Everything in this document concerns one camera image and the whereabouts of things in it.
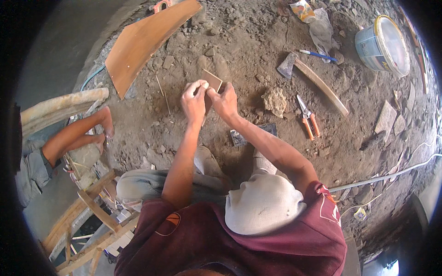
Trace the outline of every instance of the bare foot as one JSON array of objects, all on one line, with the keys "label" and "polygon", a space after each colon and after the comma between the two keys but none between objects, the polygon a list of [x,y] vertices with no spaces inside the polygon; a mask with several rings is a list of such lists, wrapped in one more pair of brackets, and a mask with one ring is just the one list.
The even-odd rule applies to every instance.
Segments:
[{"label": "bare foot", "polygon": [[100,155],[103,154],[103,150],[104,150],[104,145],[103,145],[103,143],[104,143],[104,140],[105,140],[105,139],[106,139],[106,137],[105,137],[104,133],[101,133],[101,134],[99,135],[99,141],[98,141],[98,143],[95,143],[95,145],[97,146],[98,150],[100,151]]},{"label": "bare foot", "polygon": [[101,126],[106,132],[106,137],[110,139],[114,136],[114,125],[112,124],[111,110],[108,106],[105,106],[103,109],[100,110],[100,112],[103,112],[104,115]]}]

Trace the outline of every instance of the orange handle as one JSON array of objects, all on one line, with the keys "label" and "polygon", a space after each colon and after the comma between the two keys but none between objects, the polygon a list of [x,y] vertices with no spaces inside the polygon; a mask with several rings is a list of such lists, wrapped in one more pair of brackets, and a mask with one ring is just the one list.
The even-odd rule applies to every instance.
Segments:
[{"label": "orange handle", "polygon": [[302,118],[302,122],[305,125],[305,128],[307,129],[307,133],[309,134],[310,140],[313,141],[315,138],[313,137],[312,130],[310,129],[309,121],[307,121],[306,118]]},{"label": "orange handle", "polygon": [[319,137],[321,134],[319,133],[318,124],[316,123],[316,120],[315,120],[315,114],[312,113],[310,115],[310,119],[312,120],[313,128],[315,129],[315,132],[316,132],[316,136]]}]

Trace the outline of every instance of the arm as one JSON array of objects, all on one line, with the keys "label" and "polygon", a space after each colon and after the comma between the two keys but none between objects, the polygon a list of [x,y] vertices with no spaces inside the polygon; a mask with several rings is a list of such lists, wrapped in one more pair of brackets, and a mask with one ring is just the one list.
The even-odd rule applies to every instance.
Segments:
[{"label": "arm", "polygon": [[299,151],[238,114],[236,94],[231,83],[227,83],[222,94],[217,94],[213,88],[209,88],[207,94],[221,118],[285,173],[303,195],[307,186],[318,180],[313,165]]},{"label": "arm", "polygon": [[209,84],[205,80],[188,83],[181,97],[181,105],[187,117],[187,129],[164,182],[161,198],[177,209],[188,206],[192,196],[194,155],[198,134],[206,108],[204,94]]}]

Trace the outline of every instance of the hand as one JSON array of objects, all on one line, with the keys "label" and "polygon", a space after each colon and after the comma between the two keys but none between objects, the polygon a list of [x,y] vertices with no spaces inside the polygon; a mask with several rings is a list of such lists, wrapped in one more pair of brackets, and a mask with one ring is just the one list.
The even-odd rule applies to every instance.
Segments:
[{"label": "hand", "polygon": [[209,88],[207,95],[212,99],[215,111],[221,118],[231,126],[232,119],[238,117],[238,107],[236,103],[236,93],[232,83],[227,83],[224,92],[218,94],[215,89]]},{"label": "hand", "polygon": [[200,128],[206,113],[206,106],[204,105],[204,95],[209,83],[205,80],[199,79],[194,83],[188,83],[184,88],[181,96],[181,105],[187,117],[187,126],[194,126]]}]

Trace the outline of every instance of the man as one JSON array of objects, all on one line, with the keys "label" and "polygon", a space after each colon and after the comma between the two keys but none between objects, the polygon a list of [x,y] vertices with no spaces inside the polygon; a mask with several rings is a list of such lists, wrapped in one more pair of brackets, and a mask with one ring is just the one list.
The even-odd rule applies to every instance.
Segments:
[{"label": "man", "polygon": [[[186,86],[188,124],[170,170],[130,171],[117,184],[118,196],[141,214],[114,275],[340,275],[347,246],[339,212],[312,164],[239,116],[231,83],[222,94],[208,86],[204,80]],[[229,191],[225,211],[219,195],[228,181],[208,149],[197,147],[205,93],[256,148],[255,171]],[[194,162],[212,175],[195,175]]]},{"label": "man", "polygon": [[31,152],[23,151],[20,170],[15,175],[17,194],[22,208],[26,208],[32,198],[42,193],[42,188],[52,178],[53,169],[61,163],[59,159],[66,152],[94,143],[100,154],[103,153],[105,134],[85,134],[96,125],[104,128],[108,138],[114,135],[111,111],[108,106],[89,117],[69,124],[50,138],[42,148]]}]

